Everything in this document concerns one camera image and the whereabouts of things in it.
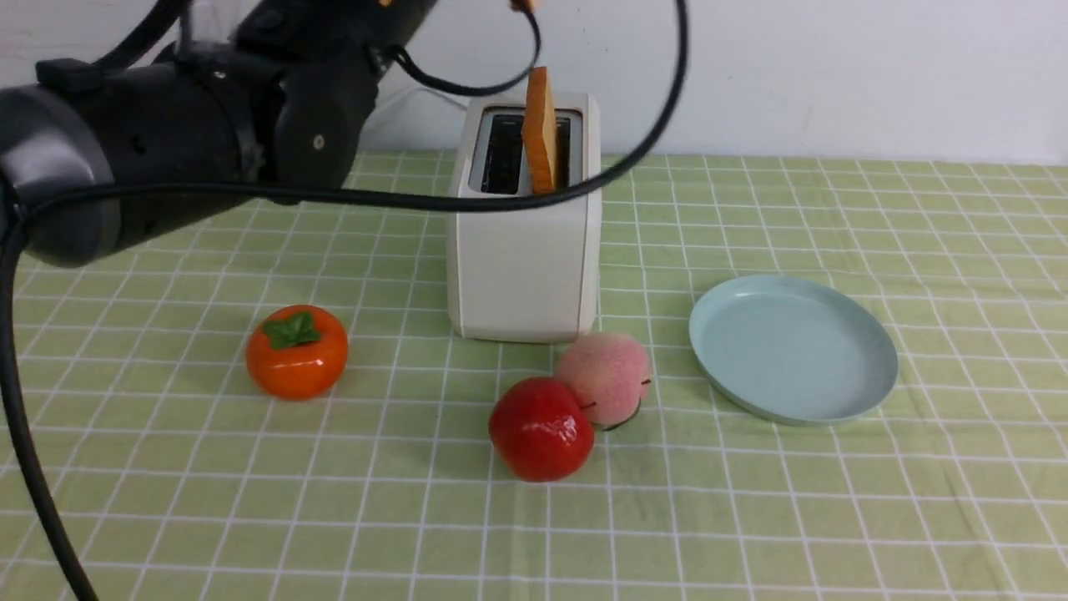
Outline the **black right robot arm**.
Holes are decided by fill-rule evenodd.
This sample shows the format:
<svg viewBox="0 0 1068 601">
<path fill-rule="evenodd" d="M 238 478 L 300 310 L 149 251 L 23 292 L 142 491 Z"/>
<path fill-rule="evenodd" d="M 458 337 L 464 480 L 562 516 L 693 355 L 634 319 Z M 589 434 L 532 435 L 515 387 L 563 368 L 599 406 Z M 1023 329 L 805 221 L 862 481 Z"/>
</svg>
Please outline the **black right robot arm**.
<svg viewBox="0 0 1068 601">
<path fill-rule="evenodd" d="M 3 231 L 54 195 L 174 181 L 339 188 L 431 1 L 260 1 L 229 39 L 121 69 L 37 64 L 3 90 Z"/>
</svg>

